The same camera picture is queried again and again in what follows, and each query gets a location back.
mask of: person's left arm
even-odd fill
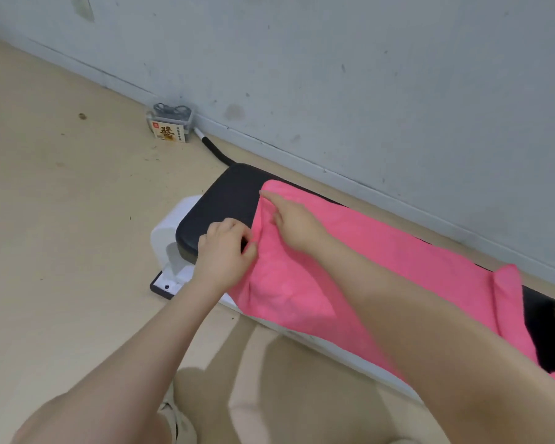
[[[193,279],[132,338],[59,398],[58,408],[33,426],[21,444],[126,444],[158,409],[193,335],[222,294],[256,257],[241,254],[244,224],[227,218],[199,239]]]

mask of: pink towel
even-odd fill
[[[304,204],[327,231],[378,265],[459,306],[538,363],[524,325],[518,269],[490,272],[446,249],[291,185],[270,180],[264,190]],[[385,359],[331,277],[311,257],[285,245],[261,198],[253,219],[259,258],[229,295],[247,315],[338,345],[401,377]]]

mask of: white shoe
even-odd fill
[[[175,391],[172,382],[158,412],[169,422],[170,434],[173,439],[171,442],[174,444],[197,444],[198,435],[195,433],[193,424],[175,405]]]

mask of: chinese character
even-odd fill
[[[162,128],[160,128],[160,132],[161,132],[161,134],[163,134],[163,137],[164,137],[165,140],[174,140],[175,139],[175,134],[170,129],[170,126],[163,126]]]

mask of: person's right arm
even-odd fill
[[[330,274],[453,443],[555,443],[555,381],[436,294],[333,238],[301,204],[261,192],[281,237]]]

